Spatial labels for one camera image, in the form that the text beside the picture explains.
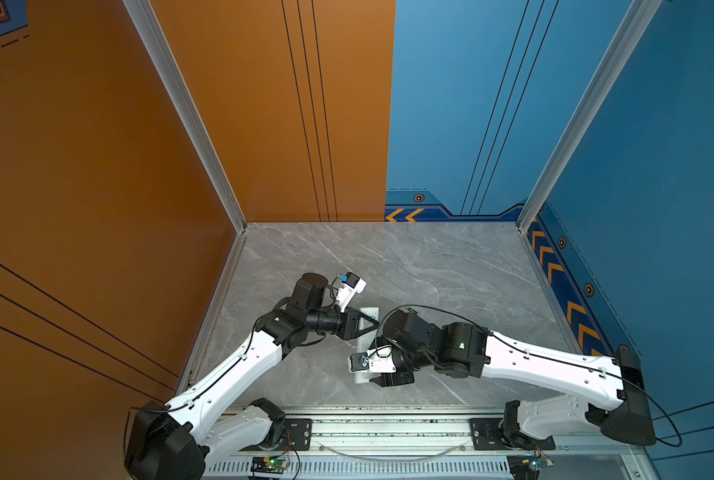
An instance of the black cable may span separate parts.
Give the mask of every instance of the black cable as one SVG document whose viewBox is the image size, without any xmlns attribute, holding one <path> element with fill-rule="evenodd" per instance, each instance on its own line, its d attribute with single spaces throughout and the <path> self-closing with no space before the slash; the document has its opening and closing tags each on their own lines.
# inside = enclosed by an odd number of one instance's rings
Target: black cable
<svg viewBox="0 0 714 480">
<path fill-rule="evenodd" d="M 433 354 L 432 352 L 429 351 L 428 348 L 424 347 L 421 349 L 421 352 L 424 354 L 424 356 L 431 362 L 431 364 L 434 366 L 434 368 L 438 368 L 440 370 L 445 370 L 445 367 L 439 364 L 439 358 Z"/>
<path fill-rule="evenodd" d="M 391 347 L 392 347 L 391 345 L 382 345 L 382 346 L 380 346 L 379 348 L 373 350 L 373 352 L 372 352 L 370 355 L 368 355 L 368 360 L 370 360 L 373 355 L 377 354 L 379 350 L 381 350 L 381 349 L 387 349 L 387 348 L 390 349 Z M 379 355 L 378 358 L 379 358 L 379 359 L 387 359 L 387 358 L 389 358 L 389 355 L 387 355 L 387 356 L 380 356 L 380 355 Z"/>
<path fill-rule="evenodd" d="M 64 360 L 69 360 L 70 362 L 72 362 L 72 363 L 74 363 L 74 364 L 76 364 L 76 365 L 79 365 L 79 366 L 81 366 L 81 367 L 83 367 L 83 368 L 85 368 L 85 369 L 88 369 L 88 370 L 90 370 L 90 371 L 92 371 L 92 372 L 95 372 L 95 373 L 97 373 L 98 375 L 101 375 L 102 377 L 105 377 L 105 378 L 111 380 L 112 382 L 116 382 L 116 383 L 119 383 L 119 384 L 122 385 L 122 386 L 126 386 L 127 388 L 129 388 L 129 389 L 131 389 L 131 390 L 133 390 L 133 391 L 135 391 L 135 392 L 138 392 L 138 393 L 140 393 L 140 394 L 142 394 L 142 395 L 144 395 L 144 396 L 147 396 L 147 397 L 149 397 L 149 398 L 158 399 L 158 398 L 156 398 L 156 397 L 154 397 L 154 396 L 152 396 L 152 395 L 150 395 L 150 394 L 148 394 L 148 393 L 146 393 L 146 392 L 142 392 L 141 390 L 135 388 L 134 386 L 130 386 L 130 385 L 128 385 L 127 383 L 121 382 L 120 380 L 117 380 L 117 379 L 115 379 L 115 378 L 113 378 L 113 377 L 111 377 L 111 376 L 108 376 L 108 375 L 105 374 L 105 373 L 99 372 L 98 370 L 94 369 L 93 367 L 87 366 L 87 365 L 85 365 L 85 364 L 82 363 L 82 362 L 78 362 L 77 360 L 74 360 L 74 359 L 72 359 L 72 358 L 69 358 L 68 356 L 64 355 L 63 353 L 58 353 L 57 351 L 55 351 L 55 350 L 53 350 L 53 349 L 51 349 L 51 348 L 49 348 L 49 347 L 46 347 L 45 345 L 42 345 L 41 343 L 38 343 L 38 342 L 36 342 L 36 341 L 34 341 L 34 340 L 32 340 L 32 339 L 28 339 L 28 338 L 26 338 L 25 336 L 23 336 L 23 335 L 21 335 L 21 334 L 19 334 L 19 333 L 16 333 L 16 332 L 14 332 L 14 331 L 12 331 L 12 330 L 9 330 L 9 329 L 3 327 L 2 325 L 0 325 L 0 330 L 2 330 L 2 331 L 4 331 L 4 332 L 8 332 L 8 333 L 11 334 L 12 336 L 17 336 L 17 337 L 20 338 L 21 340 L 25 340 L 25 341 L 27 341 L 28 343 L 31 343 L 32 345 L 38 346 L 39 348 L 41 348 L 41 349 L 43 349 L 43 350 L 47 350 L 48 352 L 53 353 L 54 355 L 58 355 L 59 357 L 61 357 L 61 358 L 64 359 Z"/>
<path fill-rule="evenodd" d="M 514 125 L 514 120 L 516 119 L 516 113 L 520 110 L 520 105 L 522 105 L 522 97 L 525 96 L 525 91 L 527 90 L 527 84 L 530 82 L 530 77 L 533 76 L 533 69 L 536 67 L 536 63 L 538 62 L 538 55 L 541 54 L 541 49 L 544 46 L 544 40 L 546 40 L 546 34 L 549 33 L 549 27 L 551 26 L 551 21 L 554 20 L 554 13 L 556 12 L 556 8 L 557 8 L 557 6 L 559 6 L 559 4 L 560 4 L 560 0 L 557 0 L 556 3 L 554 4 L 554 10 L 551 13 L 551 17 L 549 17 L 549 24 L 546 26 L 546 31 L 544 32 L 544 37 L 541 39 L 541 43 L 538 45 L 538 52 L 536 53 L 536 57 L 533 59 L 533 66 L 530 67 L 530 72 L 527 75 L 527 80 L 525 80 L 525 86 L 522 88 L 522 94 L 520 95 L 520 101 L 516 102 L 516 109 L 514 110 L 514 116 L 511 118 L 511 123 L 509 124 L 509 129 L 506 130 L 506 137 L 504 138 L 504 142 L 501 144 L 500 152 L 498 152 L 498 157 L 496 158 L 496 165 L 493 166 L 493 171 L 490 172 L 490 179 L 487 181 L 487 187 L 485 188 L 485 193 L 482 194 L 482 200 L 480 201 L 480 207 L 477 209 L 477 215 L 479 215 L 480 210 L 482 210 L 482 205 L 485 203 L 485 197 L 487 196 L 487 191 L 490 189 L 490 184 L 493 182 L 493 176 L 496 175 L 496 168 L 498 168 L 498 162 L 500 162 L 500 156 L 504 152 L 504 147 L 506 146 L 506 142 L 509 139 L 509 134 L 511 133 L 512 125 Z"/>
<path fill-rule="evenodd" d="M 16 305 L 18 308 L 22 309 L 24 312 L 28 312 L 28 313 L 30 313 L 31 315 L 34 315 L 36 318 L 42 320 L 43 322 L 46 322 L 46 323 L 49 324 L 49 325 L 52 325 L 53 327 L 57 328 L 57 329 L 60 330 L 61 332 L 64 332 L 65 334 L 67 334 L 67 335 L 69 335 L 69 336 L 72 336 L 73 338 L 75 338 L 75 339 L 81 341 L 81 342 L 84 343 L 85 345 L 88 345 L 88 346 L 92 347 L 93 349 L 98 350 L 98 351 L 101 352 L 103 355 L 106 355 L 106 356 L 108 356 L 109 358 L 112 358 L 112 359 L 114 359 L 114 360 L 117 360 L 118 362 L 120 362 L 120 363 L 123 364 L 124 366 L 127 366 L 127 367 L 129 367 L 129 368 L 135 370 L 136 372 L 140 373 L 140 374 L 143 375 L 144 377 L 146 377 L 146 378 L 148 378 L 148 379 L 151 379 L 151 380 L 153 380 L 153 381 L 159 383 L 161 386 L 163 386 L 163 387 L 165 387 L 165 388 L 167 388 L 167 389 L 175 390 L 175 389 L 172 388 L 170 385 L 167 385 L 167 384 L 165 384 L 165 383 L 162 383 L 162 382 L 160 382 L 160 380 L 155 379 L 153 376 L 148 375 L 147 373 L 144 373 L 144 372 L 142 372 L 141 370 L 138 370 L 137 368 L 135 368 L 134 366 L 132 366 L 132 365 L 129 364 L 128 362 L 125 362 L 125 361 L 123 361 L 123 360 L 118 359 L 117 357 L 115 357 L 115 356 L 112 355 L 111 353 L 108 353 L 107 351 L 105 351 L 105 350 L 103 350 L 103 349 L 101 349 L 101 348 L 99 348 L 99 347 L 93 345 L 93 343 L 90 343 L 90 342 L 88 342 L 87 340 L 83 339 L 82 337 L 80 337 L 80 336 L 78 336 L 78 335 L 75 335 L 74 333 L 72 333 L 72 332 L 66 330 L 65 328 L 63 328 L 62 326 L 59 326 L 58 324 L 56 324 L 56 323 L 54 323 L 54 322 L 51 322 L 50 320 L 48 320 L 48 319 L 45 318 L 44 316 L 40 315 L 39 313 L 34 312 L 34 311 L 32 311 L 32 310 L 29 310 L 28 308 L 26 308 L 25 306 L 23 306 L 23 305 L 21 305 L 20 303 L 16 302 L 15 300 L 12 300 L 12 299 L 9 298 L 8 296 L 6 296 L 6 295 L 0 293 L 0 298 L 3 299 L 3 300 L 6 300 L 7 302 L 12 303 L 13 305 Z"/>
<path fill-rule="evenodd" d="M 460 319 L 462 319 L 462 320 L 465 320 L 466 322 L 468 322 L 468 323 L 470 323 L 470 324 L 476 326 L 476 327 L 477 327 L 478 329 L 480 329 L 483 333 L 486 333 L 486 334 L 488 334 L 488 335 L 492 333 L 492 334 L 493 334 L 492 337 L 494 337 L 496 340 L 499 340 L 500 342 L 502 342 L 503 344 L 505 344 L 505 345 L 508 346 L 509 348 L 511 348 L 511 349 L 513 349 L 513 350 L 516 350 L 516 351 L 518 351 L 518 352 L 520 352 L 520 353 L 526 354 L 526 352 L 525 352 L 524 350 L 520 350 L 520 349 L 516 348 L 515 346 L 510 345 L 507 341 L 505 341 L 504 339 L 500 338 L 498 335 L 495 335 L 493 332 L 491 332 L 491 331 L 488 330 L 487 328 L 485 328 L 485 327 L 483 327 L 483 326 L 481 326 L 481 325 L 475 323 L 474 321 L 467 319 L 465 316 L 458 315 L 457 313 L 453 313 L 453 312 L 448 312 L 447 310 L 442 310 L 442 309 L 440 309 L 440 308 L 437 308 L 436 306 L 410 305 L 410 304 L 400 305 L 400 306 L 398 306 L 398 307 L 392 309 L 391 311 L 389 311 L 389 313 L 387 313 L 386 315 L 384 315 L 384 318 L 381 319 L 381 324 L 379 325 L 379 328 L 384 324 L 384 321 L 389 317 L 390 314 L 394 313 L 394 312 L 397 311 L 397 310 L 400 310 L 400 308 L 405 308 L 405 307 L 407 307 L 407 306 L 417 306 L 417 307 L 420 307 L 420 308 L 428 308 L 428 309 L 430 309 L 430 310 L 436 310 L 437 312 L 442 312 L 442 313 L 446 313 L 446 314 L 448 314 L 448 315 L 456 316 L 456 317 L 458 317 L 458 318 L 460 318 Z M 591 370 L 591 371 L 593 371 L 593 372 L 598 372 L 598 373 L 601 373 L 601 374 L 603 374 L 603 375 L 610 375 L 610 376 L 613 377 L 614 379 L 619 379 L 619 380 L 621 380 L 622 382 L 629 383 L 629 384 L 630 384 L 631 386 L 633 386 L 634 388 L 640 390 L 640 392 L 642 392 L 642 393 L 653 403 L 653 405 L 655 405 L 655 406 L 661 411 L 661 413 L 663 413 L 663 418 L 666 418 L 667 420 L 669 420 L 669 424 L 671 424 L 672 428 L 674 429 L 674 432 L 677 434 L 677 437 L 678 437 L 678 443 L 677 443 L 677 444 L 665 442 L 664 440 L 662 440 L 662 439 L 660 439 L 660 438 L 656 438 L 656 440 L 657 440 L 658 442 L 660 442 L 660 443 L 662 443 L 662 444 L 664 444 L 664 445 L 670 446 L 670 447 L 679 447 L 679 446 L 682 446 L 682 434 L 681 434 L 681 433 L 679 432 L 679 430 L 677 429 L 677 426 L 674 424 L 674 421 L 672 420 L 672 418 L 670 417 L 670 415 L 669 415 L 668 413 L 666 413 L 666 410 L 664 410 L 663 407 L 661 407 L 660 404 L 659 404 L 656 400 L 654 400 L 654 399 L 650 396 L 650 394 L 649 394 L 648 392 L 645 391 L 645 389 L 641 388 L 639 385 L 635 384 L 634 382 L 631 382 L 630 380 L 624 379 L 624 378 L 622 378 L 622 377 L 620 377 L 620 376 L 618 376 L 618 375 L 614 375 L 614 374 L 612 374 L 612 373 L 610 373 L 610 372 L 604 372 L 604 371 L 602 371 L 602 370 L 594 369 L 594 368 L 591 368 L 591 367 L 588 367 L 588 366 L 576 365 L 575 363 L 570 363 L 570 362 L 565 362 L 565 361 L 563 361 L 563 360 L 553 359 L 553 358 L 550 358 L 550 357 L 548 357 L 548 356 L 538 355 L 538 354 L 535 354 L 535 353 L 532 353 L 532 352 L 530 353 L 530 355 L 531 355 L 531 356 L 534 356 L 534 357 L 537 357 L 537 358 L 540 358 L 540 359 L 543 359 L 543 360 L 550 360 L 550 361 L 552 361 L 552 362 L 563 363 L 564 365 L 574 366 L 574 367 L 579 368 L 579 369 Z"/>
<path fill-rule="evenodd" d="M 525 13 L 527 13 L 527 5 L 530 4 L 530 0 L 525 2 L 525 9 L 522 11 L 522 19 L 520 20 L 520 26 L 516 29 L 516 35 L 514 36 L 514 43 L 511 45 L 511 52 L 509 52 L 509 59 L 506 60 L 506 67 L 504 69 L 504 76 L 501 77 L 501 85 L 498 87 L 498 93 L 496 94 L 496 101 L 493 102 L 493 110 L 490 111 L 490 120 L 487 121 L 487 128 L 485 129 L 485 136 L 482 137 L 482 144 L 480 145 L 480 152 L 477 155 L 477 161 L 474 162 L 474 169 L 471 171 L 471 178 L 469 179 L 469 187 L 466 189 L 466 195 L 464 196 L 464 203 L 460 206 L 460 214 L 464 214 L 464 208 L 466 207 L 466 200 L 469 198 L 469 190 L 471 190 L 471 184 L 474 182 L 474 175 L 477 173 L 477 165 L 480 164 L 480 157 L 482 156 L 482 148 L 485 146 L 485 139 L 487 139 L 487 132 L 490 131 L 490 123 L 493 121 L 493 115 L 496 112 L 496 106 L 498 105 L 498 99 L 500 98 L 500 91 L 504 87 L 504 81 L 506 80 L 506 72 L 509 71 L 509 64 L 511 64 L 511 56 L 514 54 L 514 47 L 516 46 L 516 40 L 520 37 L 520 31 L 522 30 L 522 23 L 525 21 Z"/>
<path fill-rule="evenodd" d="M 128 408 L 127 417 L 125 417 L 125 429 L 122 430 L 122 464 L 125 463 L 125 458 L 127 456 L 127 426 L 130 424 L 130 412 L 132 408 Z"/>
<path fill-rule="evenodd" d="M 677 410 L 676 412 L 671 412 L 671 413 L 669 413 L 669 415 L 674 416 L 674 415 L 677 415 L 677 414 L 679 414 L 679 413 L 689 412 L 690 410 L 695 410 L 696 408 L 701 408 L 701 407 L 705 407 L 705 406 L 709 406 L 709 405 L 714 405 L 714 400 L 711 400 L 710 402 L 702 403 L 701 405 L 696 405 L 696 406 L 692 406 L 692 407 L 689 407 L 689 408 L 684 408 L 684 409 L 682 409 L 682 410 Z M 661 418 L 664 418 L 664 416 L 655 417 L 655 418 L 653 419 L 653 421 L 655 421 L 655 420 L 660 420 Z"/>
<path fill-rule="evenodd" d="M 138 353 L 138 354 L 141 355 L 143 358 L 149 360 L 151 363 L 154 363 L 154 364 L 157 365 L 159 368 L 161 368 L 161 369 L 165 370 L 166 372 L 168 372 L 170 375 L 173 375 L 175 378 L 179 378 L 177 374 L 171 372 L 170 370 L 168 370 L 168 369 L 165 368 L 164 366 L 160 365 L 159 363 L 155 362 L 154 360 L 152 360 L 152 359 L 149 358 L 148 356 L 144 355 L 141 351 L 136 350 L 135 348 L 133 348 L 132 345 L 130 345 L 130 344 L 128 344 L 128 343 L 125 343 L 125 342 L 122 341 L 118 336 L 115 336 L 112 332 L 109 332 L 108 330 L 104 330 L 104 329 L 102 328 L 102 326 L 100 326 L 100 325 L 98 325 L 97 323 L 91 321 L 89 318 L 87 318 L 86 316 L 84 316 L 82 313 L 77 312 L 76 310 L 74 310 L 73 308 L 71 308 L 70 306 L 68 306 L 67 304 L 65 304 L 64 302 L 62 302 L 62 301 L 58 300 L 57 298 L 55 298 L 54 296 L 52 296 L 51 294 L 45 292 L 44 290 L 42 290 L 41 288 L 39 288 L 37 285 L 35 285 L 35 284 L 29 282 L 28 280 L 26 280 L 25 278 L 23 278 L 21 275 L 16 274 L 16 273 L 13 272 L 11 269 L 7 268 L 5 265 L 3 265 L 3 264 L 0 263 L 0 267 L 1 267 L 3 270 L 5 270 L 8 274 L 11 274 L 11 275 L 15 276 L 18 280 L 21 280 L 22 282 L 24 282 L 24 283 L 27 284 L 28 286 L 30 286 L 30 287 L 32 287 L 33 289 L 35 289 L 37 292 L 42 293 L 42 294 L 45 295 L 47 298 L 51 299 L 53 302 L 58 303 L 58 304 L 61 305 L 63 308 L 67 309 L 69 312 L 72 312 L 74 315 L 77 315 L 77 316 L 78 316 L 79 318 L 81 318 L 82 320 L 88 322 L 89 324 L 91 324 L 92 326 L 94 326 L 95 328 L 97 328 L 98 330 L 104 332 L 104 333 L 107 334 L 108 336 L 112 337 L 114 340 L 120 342 L 120 343 L 123 344 L 124 346 L 126 346 L 126 347 L 128 347 L 129 349 L 131 349 L 132 351 L 134 351 L 135 353 Z"/>
<path fill-rule="evenodd" d="M 320 307 L 320 308 L 328 309 L 328 308 L 332 307 L 333 305 L 335 305 L 335 294 L 333 292 L 335 292 L 337 289 L 333 285 L 325 285 L 324 288 L 328 289 L 328 292 L 330 292 L 330 298 L 333 301 L 330 302 L 330 305 L 325 305 L 324 307 Z"/>
<path fill-rule="evenodd" d="M 333 300 L 335 300 L 335 295 L 333 294 L 333 292 L 336 290 L 335 281 L 338 280 L 339 278 L 341 278 L 341 276 L 336 275 L 335 278 L 333 278 L 333 281 L 330 283 L 330 298 L 332 298 Z"/>
<path fill-rule="evenodd" d="M 485 162 L 485 168 L 482 169 L 482 176 L 480 177 L 480 182 L 477 184 L 477 189 L 474 191 L 474 197 L 472 197 L 471 208 L 469 208 L 469 215 L 474 211 L 474 202 L 477 201 L 477 195 L 480 192 L 480 187 L 482 187 L 482 180 L 485 178 L 485 173 L 487 172 L 487 165 L 490 163 L 490 157 L 493 155 L 493 149 L 495 149 L 496 142 L 498 141 L 498 134 L 500 129 L 504 126 L 504 120 L 506 118 L 506 112 L 509 110 L 509 104 L 511 103 L 511 96 L 514 94 L 514 89 L 516 88 L 516 82 L 520 79 L 520 72 L 522 72 L 522 65 L 525 63 L 525 57 L 527 56 L 527 51 L 530 50 L 530 43 L 533 41 L 533 34 L 536 32 L 536 26 L 538 25 L 538 20 L 541 18 L 541 12 L 544 10 L 544 4 L 546 0 L 541 1 L 541 6 L 538 8 L 538 15 L 536 16 L 536 21 L 533 24 L 533 29 L 530 31 L 530 36 L 527 38 L 527 45 L 525 46 L 525 52 L 522 54 L 522 60 L 520 61 L 520 66 L 516 70 L 516 75 L 514 76 L 514 83 L 511 85 L 511 91 L 509 92 L 509 97 L 506 100 L 506 106 L 504 107 L 504 114 L 501 115 L 501 120 L 498 123 L 498 129 L 496 130 L 496 136 L 493 138 L 493 144 L 490 146 L 490 152 L 487 155 L 487 161 Z"/>
<path fill-rule="evenodd" d="M 295 457 L 298 459 L 298 468 L 295 469 L 295 475 L 293 475 L 293 480 L 295 480 L 298 478 L 298 474 L 301 473 L 301 456 L 298 454 L 298 450 L 296 450 L 293 445 L 290 445 L 290 448 L 293 450 Z"/>
<path fill-rule="evenodd" d="M 324 82 L 322 81 L 322 58 L 319 56 L 319 37 L 317 36 L 317 15 L 314 14 L 314 0 L 312 0 L 312 20 L 314 21 L 314 42 L 317 45 L 317 63 L 319 64 L 319 87 L 322 90 L 322 112 L 324 113 L 324 133 L 328 139 L 328 162 L 330 163 L 330 183 L 333 187 L 333 206 L 335 207 L 335 221 L 338 221 L 338 196 L 335 194 L 335 176 L 333 175 L 333 155 L 330 150 L 330 130 L 328 129 L 328 109 L 324 105 Z"/>
<path fill-rule="evenodd" d="M 290 29 L 288 28 L 288 16 L 285 14 L 285 2 L 279 0 L 282 5 L 282 20 L 285 22 L 285 33 L 288 35 L 288 48 L 290 48 L 290 64 L 293 66 L 293 80 L 295 80 L 295 93 L 298 96 L 298 110 L 301 111 L 301 125 L 304 127 L 304 141 L 306 142 L 306 155 L 309 158 L 309 169 L 312 171 L 312 188 L 314 188 L 314 202 L 317 204 L 317 216 L 322 221 L 322 213 L 319 209 L 319 196 L 317 195 L 317 182 L 314 181 L 314 165 L 312 164 L 312 152 L 308 146 L 308 136 L 306 135 L 306 122 L 304 121 L 304 106 L 301 103 L 301 91 L 298 89 L 298 76 L 295 74 L 295 60 L 293 60 L 293 44 L 290 43 Z"/>
<path fill-rule="evenodd" d="M 299 345 L 299 346 L 312 346 L 312 345 L 317 345 L 318 343 L 320 343 L 321 341 L 324 340 L 324 338 L 325 338 L 325 334 L 324 334 L 324 333 L 318 333 L 317 335 L 320 335 L 322 338 L 319 339 L 319 340 L 315 340 L 315 341 L 313 341 L 313 342 L 302 343 L 302 344 Z"/>
<path fill-rule="evenodd" d="M 319 129 L 317 128 L 317 112 L 314 110 L 314 93 L 312 92 L 312 76 L 308 70 L 308 56 L 306 55 L 306 39 L 304 38 L 304 21 L 301 19 L 301 3 L 295 0 L 298 6 L 298 24 L 301 26 L 301 43 L 304 46 L 304 64 L 306 65 L 306 79 L 309 83 L 309 99 L 312 101 L 312 118 L 314 119 L 314 136 L 317 139 L 317 155 L 319 156 L 319 173 L 322 176 L 322 190 L 324 191 L 324 210 L 330 221 L 330 203 L 328 202 L 328 189 L 324 186 L 324 167 L 322 166 L 322 148 L 319 146 Z"/>
<path fill-rule="evenodd" d="M 199 397 L 205 395 L 205 394 L 208 392 L 209 389 L 213 388 L 215 384 L 217 384 L 218 382 L 220 382 L 221 379 L 222 379 L 227 373 L 229 373 L 235 366 L 237 366 L 237 364 L 242 361 L 242 358 L 248 354 L 248 352 L 250 351 L 250 345 L 253 343 L 253 335 L 256 333 L 256 325 L 258 324 L 258 321 L 259 321 L 261 318 L 263 318 L 263 315 L 261 315 L 260 317 L 258 317 L 258 318 L 256 319 L 256 321 L 253 322 L 253 328 L 250 329 L 250 339 L 248 340 L 248 345 L 247 345 L 247 347 L 245 347 L 244 353 L 241 354 L 240 356 L 238 356 L 238 357 L 237 357 L 237 361 L 234 362 L 234 363 L 232 364 L 232 366 L 230 366 L 229 368 L 227 368 L 224 373 L 222 373 L 221 375 L 219 375 L 218 378 L 217 378 L 213 383 L 211 383 L 211 384 L 208 386 L 208 388 L 202 390 L 202 391 L 198 394 L 198 396 L 192 398 L 192 402 L 195 402 L 196 400 L 199 399 Z"/>
</svg>

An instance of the yellow chevron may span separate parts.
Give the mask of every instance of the yellow chevron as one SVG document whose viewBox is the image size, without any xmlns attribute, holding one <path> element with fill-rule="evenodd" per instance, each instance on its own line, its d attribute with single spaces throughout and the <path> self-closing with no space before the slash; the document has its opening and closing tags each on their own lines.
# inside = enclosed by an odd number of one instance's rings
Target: yellow chevron
<svg viewBox="0 0 714 480">
<path fill-rule="evenodd" d="M 592 330 L 592 329 L 589 328 L 588 326 L 582 325 L 582 324 L 579 323 L 579 324 L 578 324 L 578 345 L 579 345 L 581 348 L 583 348 L 583 334 L 584 334 L 584 333 L 588 333 L 589 335 L 592 335 L 592 336 L 593 336 L 594 338 L 596 338 L 597 340 L 600 339 L 600 336 L 597 335 L 597 332 L 595 332 L 594 330 Z"/>
<path fill-rule="evenodd" d="M 573 310 L 575 310 L 576 312 L 581 312 L 584 315 L 586 315 L 586 310 L 584 310 L 581 305 L 579 305 L 578 303 L 568 302 L 567 303 L 567 322 L 571 325 L 573 325 L 573 321 L 570 319 L 570 316 L 573 315 Z"/>
<path fill-rule="evenodd" d="M 552 264 L 551 262 L 549 262 L 549 272 L 548 272 L 548 274 L 546 274 L 549 277 L 549 283 L 551 283 L 552 270 L 559 270 L 560 272 L 565 271 L 565 269 L 563 269 L 562 265 Z"/>
<path fill-rule="evenodd" d="M 413 218 L 413 217 L 416 216 L 417 214 L 419 214 L 419 213 L 422 212 L 422 211 L 424 211 L 424 209 L 423 209 L 423 208 L 419 208 L 418 210 L 416 210 L 415 212 L 413 212 L 413 213 L 410 214 L 409 216 L 406 216 L 405 219 L 406 219 L 408 222 L 415 222 L 415 218 Z"/>
<path fill-rule="evenodd" d="M 399 214 L 402 210 L 404 210 L 404 208 L 397 208 L 395 211 L 391 212 L 389 216 L 386 217 L 386 220 L 389 220 L 390 222 L 396 222 L 394 216 L 396 214 Z"/>
<path fill-rule="evenodd" d="M 541 256 L 539 258 L 539 263 L 541 264 L 541 266 L 544 266 L 544 254 L 553 254 L 554 250 L 552 250 L 548 246 L 542 246 L 538 250 L 540 250 L 540 252 L 541 252 Z"/>
<path fill-rule="evenodd" d="M 533 250 L 536 249 L 536 237 L 537 236 L 546 236 L 546 235 L 544 234 L 544 232 L 539 232 L 538 230 L 533 232 Z"/>
</svg>

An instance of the white robotic arm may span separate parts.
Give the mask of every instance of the white robotic arm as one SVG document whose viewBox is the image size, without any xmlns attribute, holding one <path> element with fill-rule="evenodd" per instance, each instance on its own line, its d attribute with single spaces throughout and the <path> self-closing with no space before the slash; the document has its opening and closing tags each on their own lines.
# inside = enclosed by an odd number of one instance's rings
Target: white robotic arm
<svg viewBox="0 0 714 480">
<path fill-rule="evenodd" d="M 562 392 L 539 402 L 506 404 L 507 444 L 532 450 L 535 440 L 566 432 L 601 432 L 633 445 L 656 443 L 640 361 L 620 349 L 615 357 L 582 356 L 509 338 L 473 323 L 442 328 L 416 312 L 392 312 L 371 349 L 349 359 L 352 372 L 377 372 L 370 381 L 398 386 L 432 366 L 453 378 L 512 379 Z"/>
<path fill-rule="evenodd" d="M 258 318 L 240 347 L 205 378 L 164 406 L 151 401 L 141 408 L 126 447 L 131 477 L 199 478 L 206 462 L 247 446 L 275 447 L 285 414 L 264 398 L 240 415 L 218 419 L 250 384 L 302 345 L 309 332 L 351 340 L 379 328 L 378 322 L 348 307 L 364 281 L 349 273 L 342 282 L 333 303 L 322 307 L 324 292 L 332 287 L 321 275 L 304 274 L 292 296 Z M 358 330 L 362 319 L 370 326 Z M 655 443 L 639 360 L 627 350 L 615 358 L 573 355 L 469 323 L 441 329 L 416 312 L 396 310 L 371 349 L 351 355 L 349 363 L 352 372 L 379 374 L 370 380 L 379 386 L 412 383 L 413 371 L 433 366 L 453 378 L 514 379 L 562 392 L 540 402 L 506 404 L 502 433 L 516 448 L 532 450 L 538 439 L 584 431 L 601 431 L 635 445 Z"/>
</svg>

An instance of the marble tabletop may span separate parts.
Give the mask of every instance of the marble tabletop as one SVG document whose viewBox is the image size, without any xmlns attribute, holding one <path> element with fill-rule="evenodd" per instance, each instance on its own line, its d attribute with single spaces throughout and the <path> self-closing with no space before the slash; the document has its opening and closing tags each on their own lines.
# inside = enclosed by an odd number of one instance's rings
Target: marble tabletop
<svg viewBox="0 0 714 480">
<path fill-rule="evenodd" d="M 306 223 L 250 224 L 247 242 L 199 367 L 204 376 L 245 339 L 253 322 L 292 292 L 305 272 L 352 271 L 367 286 L 351 306 L 389 312 L 403 303 L 437 306 L 515 339 L 568 351 L 530 258 L 513 224 Z M 419 311 L 438 325 L 455 321 Z M 328 336 L 295 349 L 237 400 L 265 397 L 279 406 L 495 406 L 554 392 L 522 382 L 451 379 L 434 370 L 415 383 L 381 388 L 356 384 L 347 358 L 356 340 Z"/>
</svg>

